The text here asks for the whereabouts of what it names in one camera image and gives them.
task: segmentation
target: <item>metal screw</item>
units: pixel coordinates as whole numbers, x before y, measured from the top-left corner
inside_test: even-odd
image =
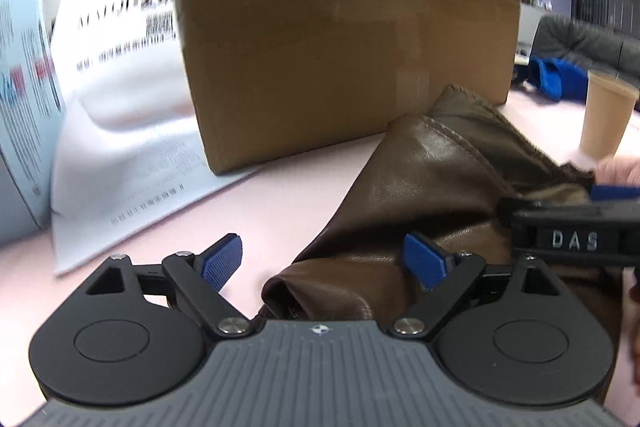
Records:
[[[394,329],[401,335],[417,335],[424,331],[424,322],[420,319],[399,319],[394,324]]]
[[[249,329],[249,321],[242,317],[229,317],[220,321],[218,329],[227,335],[242,335]]]

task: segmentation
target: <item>blue gripper pad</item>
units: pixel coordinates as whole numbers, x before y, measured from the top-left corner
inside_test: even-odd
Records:
[[[640,187],[619,187],[617,185],[593,185],[592,201],[637,200]]]
[[[452,254],[418,232],[404,236],[402,258],[405,266],[428,290],[434,289],[455,264]]]
[[[228,233],[199,257],[196,267],[200,268],[200,275],[220,291],[242,263],[242,239],[235,233]]]

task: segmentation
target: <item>gray ribbed plate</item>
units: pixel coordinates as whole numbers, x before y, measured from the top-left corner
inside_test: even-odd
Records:
[[[143,405],[49,401],[24,427],[620,427],[593,401],[553,411],[487,402],[450,381],[424,344],[373,321],[269,321],[218,344],[181,388]]]

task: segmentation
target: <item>cardboard box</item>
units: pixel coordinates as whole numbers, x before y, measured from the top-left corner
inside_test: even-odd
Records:
[[[0,245],[45,228],[65,105],[42,0],[0,0]]]
[[[177,0],[214,172],[385,130],[450,83],[506,100],[519,0]]]

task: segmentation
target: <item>paper cup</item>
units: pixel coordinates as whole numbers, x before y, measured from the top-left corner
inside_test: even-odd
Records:
[[[640,91],[610,74],[589,71],[580,150],[600,160],[616,153]]]

